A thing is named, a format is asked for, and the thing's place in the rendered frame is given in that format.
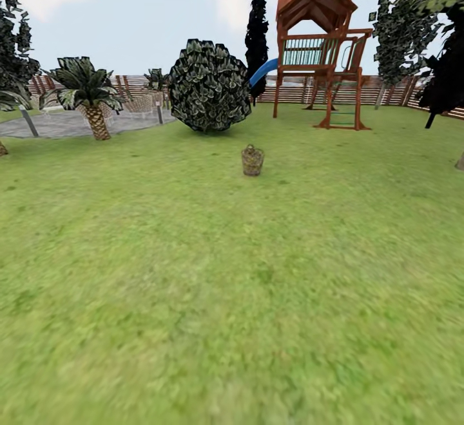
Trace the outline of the wicker basket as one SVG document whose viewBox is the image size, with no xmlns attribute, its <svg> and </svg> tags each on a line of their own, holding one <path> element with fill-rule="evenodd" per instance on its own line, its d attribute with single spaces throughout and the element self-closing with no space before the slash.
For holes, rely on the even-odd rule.
<svg viewBox="0 0 464 425">
<path fill-rule="evenodd" d="M 253 144 L 247 145 L 242 152 L 243 172 L 246 176 L 259 176 L 261 174 L 265 152 L 257 149 Z"/>
</svg>

